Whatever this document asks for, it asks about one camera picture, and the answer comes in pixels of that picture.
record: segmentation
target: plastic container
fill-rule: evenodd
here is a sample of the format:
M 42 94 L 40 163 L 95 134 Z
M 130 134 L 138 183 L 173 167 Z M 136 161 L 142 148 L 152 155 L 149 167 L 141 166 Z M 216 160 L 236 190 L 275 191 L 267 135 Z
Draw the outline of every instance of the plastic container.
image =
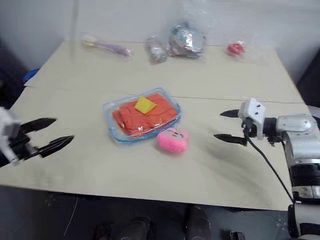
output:
M 152 129 L 135 134 L 128 134 L 127 132 L 125 132 L 124 129 L 119 126 L 118 122 L 114 118 L 113 113 L 118 111 L 122 105 L 137 101 L 140 96 L 149 97 L 155 94 L 159 94 L 164 97 L 176 110 L 176 115 L 163 124 L 157 125 Z M 135 143 L 143 139 L 154 137 L 159 132 L 174 126 L 181 118 L 181 108 L 179 104 L 176 103 L 176 101 L 170 96 L 170 94 L 163 88 L 155 88 L 134 96 L 127 96 L 118 100 L 111 101 L 109 103 L 105 103 L 103 105 L 103 110 L 106 116 L 107 123 L 109 125 L 111 135 L 120 143 Z

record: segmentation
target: orange towel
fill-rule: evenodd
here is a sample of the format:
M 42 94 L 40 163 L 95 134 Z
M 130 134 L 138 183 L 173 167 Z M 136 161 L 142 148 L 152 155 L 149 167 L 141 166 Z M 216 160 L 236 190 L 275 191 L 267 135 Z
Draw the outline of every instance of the orange towel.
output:
M 126 103 L 112 113 L 118 125 L 128 135 L 143 133 L 177 116 L 177 110 L 159 93 L 146 98 L 156 104 L 155 108 L 147 114 L 135 109 L 137 101 Z

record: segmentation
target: table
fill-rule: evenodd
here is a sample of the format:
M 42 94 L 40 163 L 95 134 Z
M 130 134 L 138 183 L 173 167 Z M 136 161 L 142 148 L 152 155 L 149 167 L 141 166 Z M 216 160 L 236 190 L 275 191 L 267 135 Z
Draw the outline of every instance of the table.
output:
M 213 137 L 219 133 L 242 136 L 240 119 L 219 114 L 239 108 L 247 96 L 257 95 L 263 100 L 267 117 L 308 113 L 282 66 L 276 65 L 277 59 L 274 66 L 262 67 L 233 62 L 223 55 L 218 57 L 219 48 L 209 48 L 207 59 L 211 61 L 212 57 L 212 61 L 219 65 L 217 69 L 232 66 L 234 71 L 238 71 L 239 79 L 247 81 L 246 87 L 234 78 L 226 78 L 225 81 L 217 78 L 219 86 L 213 87 L 215 84 L 205 78 L 211 71 L 207 69 L 206 62 L 169 59 L 151 67 L 145 63 L 146 56 L 142 61 L 139 49 L 143 44 L 129 45 L 134 48 L 135 56 L 132 63 L 121 64 L 115 58 L 92 55 L 92 52 L 78 48 L 77 44 L 73 52 L 77 57 L 72 62 L 67 54 L 71 51 L 68 48 L 70 43 L 61 45 L 28 83 L 12 110 L 22 122 L 43 117 L 58 118 L 50 127 L 31 134 L 35 146 L 43 146 L 61 136 L 75 135 L 75 138 L 64 149 L 46 158 L 36 156 L 15 167 L 7 165 L 0 168 L 0 184 L 86 195 L 286 210 L 290 200 L 262 157 L 250 146 L 226 143 Z M 243 68 L 238 68 L 238 65 L 251 68 L 254 73 L 251 70 L 250 73 L 242 72 Z M 191 78 L 186 81 L 178 78 L 177 66 L 179 71 L 187 71 L 187 66 L 197 67 L 188 70 Z M 270 81 L 275 83 L 274 79 L 277 79 L 277 87 L 271 88 L 270 83 L 263 81 L 258 84 L 256 79 L 249 77 L 259 71 L 267 74 L 265 68 L 273 71 L 274 78 Z M 153 74 L 152 69 L 162 74 L 161 77 Z M 204 77 L 192 81 L 195 77 L 192 72 L 198 71 L 198 75 L 201 70 Z M 129 73 L 134 81 L 128 81 Z M 165 80 L 165 76 L 171 75 L 177 77 L 178 83 Z M 146 90 L 143 88 L 156 87 L 165 87 L 182 108 L 179 127 L 189 132 L 189 141 L 186 152 L 181 155 L 163 152 L 154 138 L 126 145 L 115 142 L 109 134 L 102 104 Z M 271 147 L 267 140 L 253 141 L 269 157 L 290 188 L 282 147 Z
M 132 59 L 64 42 L 26 85 L 96 93 L 139 94 L 163 87 L 175 97 L 303 103 L 277 53 L 264 53 L 265 65 L 233 60 L 223 47 L 207 48 L 205 60 L 169 58 L 150 65 L 143 43 L 124 44 Z

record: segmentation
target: black cable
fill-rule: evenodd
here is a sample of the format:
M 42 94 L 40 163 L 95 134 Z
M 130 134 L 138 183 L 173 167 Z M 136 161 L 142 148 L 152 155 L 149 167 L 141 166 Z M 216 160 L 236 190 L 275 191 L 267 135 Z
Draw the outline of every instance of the black cable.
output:
M 257 152 L 260 153 L 261 156 L 264 158 L 266 164 L 268 164 L 268 166 L 271 168 L 271 170 L 273 171 L 273 173 L 276 175 L 276 177 L 278 178 L 278 180 L 279 180 L 279 182 L 281 183 L 282 187 L 284 188 L 286 194 L 289 196 L 291 202 L 294 204 L 294 203 L 295 203 L 294 199 L 293 199 L 292 196 L 290 195 L 288 189 L 286 188 L 284 182 L 281 180 L 281 178 L 280 178 L 279 174 L 277 173 L 277 171 L 274 169 L 274 167 L 272 166 L 272 164 L 269 162 L 267 156 L 264 154 L 263 151 L 260 150 L 260 148 L 258 148 L 258 147 L 251 141 L 251 139 L 249 138 L 249 134 L 248 134 L 248 133 L 245 132 L 245 133 L 244 133 L 244 136 L 245 136 L 245 138 L 247 139 L 247 141 L 251 144 L 251 146 L 252 146 L 255 150 L 257 150 Z

